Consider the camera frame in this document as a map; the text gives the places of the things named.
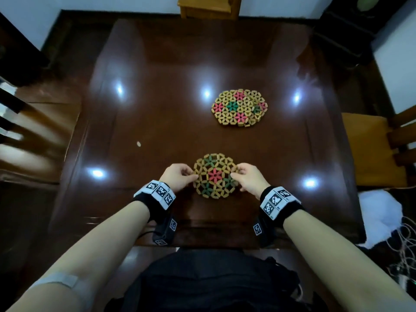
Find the bead coaster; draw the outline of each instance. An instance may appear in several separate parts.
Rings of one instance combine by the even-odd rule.
[[[268,105],[261,94],[250,90],[230,90],[220,93],[211,112],[222,125],[250,127],[261,120]]]
[[[238,173],[237,166],[232,158],[222,153],[205,155],[196,161],[193,169],[194,174],[199,175],[193,186],[202,197],[226,198],[238,185],[238,182],[231,178],[232,172]]]

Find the person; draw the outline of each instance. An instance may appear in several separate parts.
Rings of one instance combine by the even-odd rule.
[[[238,168],[240,173],[231,176],[241,184],[240,190],[261,199],[270,184],[255,166],[241,163]],[[196,178],[186,164],[173,164],[159,181],[176,193]],[[9,311],[90,309],[96,293],[123,262],[149,219],[163,216],[163,208],[142,202],[146,195],[136,195],[142,198],[81,238]],[[347,311],[416,311],[416,302],[392,278],[299,203],[280,221],[308,265]],[[140,274],[125,295],[122,311],[128,310],[124,306],[132,311],[319,310],[284,291],[290,289],[290,278],[296,277],[279,265],[238,250],[178,251]]]

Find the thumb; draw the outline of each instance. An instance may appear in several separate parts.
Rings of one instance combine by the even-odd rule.
[[[192,183],[192,182],[194,182],[195,180],[197,180],[197,179],[198,179],[198,177],[199,177],[199,175],[197,175],[197,174],[187,175],[187,176],[185,176],[186,183],[187,183],[187,184]]]
[[[231,177],[234,178],[238,183],[241,183],[242,179],[243,179],[243,175],[238,174],[238,173],[234,173],[232,172]]]

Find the glossy brown tabletop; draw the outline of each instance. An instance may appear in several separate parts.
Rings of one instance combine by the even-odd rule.
[[[363,238],[336,97],[330,83],[311,79],[310,34],[304,25],[262,20],[117,21],[68,150],[50,232],[85,234],[170,164],[193,167],[207,153],[224,153],[256,165],[351,241]],[[211,105],[239,88],[261,92],[268,112],[249,128],[222,126]],[[257,247],[258,210],[248,193],[214,200],[187,188],[173,205],[174,244]],[[150,235],[138,241],[150,243]]]

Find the forearm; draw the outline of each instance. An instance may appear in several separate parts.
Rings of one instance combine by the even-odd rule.
[[[381,299],[409,306],[414,303],[356,246],[307,212],[298,210],[283,227],[312,270],[348,311],[381,311]]]
[[[122,263],[148,220],[148,208],[133,201],[80,239],[43,277],[54,272],[75,275],[96,292]]]

